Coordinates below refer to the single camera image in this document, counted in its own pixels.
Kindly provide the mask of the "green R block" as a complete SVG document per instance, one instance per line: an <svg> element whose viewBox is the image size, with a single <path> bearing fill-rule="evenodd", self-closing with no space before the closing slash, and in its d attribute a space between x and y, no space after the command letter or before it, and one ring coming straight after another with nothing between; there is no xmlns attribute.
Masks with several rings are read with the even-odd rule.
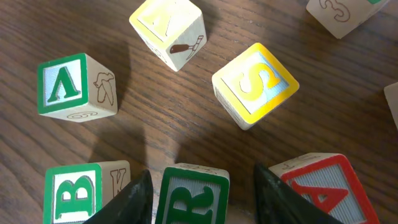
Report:
<svg viewBox="0 0 398 224"><path fill-rule="evenodd" d="M156 224L224 224L230 179L223 169L178 163L164 170Z"/></svg>

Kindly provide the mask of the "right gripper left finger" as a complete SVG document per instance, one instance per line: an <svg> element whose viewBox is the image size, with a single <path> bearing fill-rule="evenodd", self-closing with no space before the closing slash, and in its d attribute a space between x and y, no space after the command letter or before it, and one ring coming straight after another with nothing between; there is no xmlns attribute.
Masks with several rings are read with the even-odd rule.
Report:
<svg viewBox="0 0 398 224"><path fill-rule="evenodd" d="M151 224L153 198L152 177L146 169L83 224Z"/></svg>

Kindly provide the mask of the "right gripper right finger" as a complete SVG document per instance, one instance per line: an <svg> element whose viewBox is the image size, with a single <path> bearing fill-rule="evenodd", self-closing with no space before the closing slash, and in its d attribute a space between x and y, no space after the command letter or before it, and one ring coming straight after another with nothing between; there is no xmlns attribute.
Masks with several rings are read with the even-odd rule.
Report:
<svg viewBox="0 0 398 224"><path fill-rule="evenodd" d="M254 166L258 224L342 224L293 191L263 164Z"/></svg>

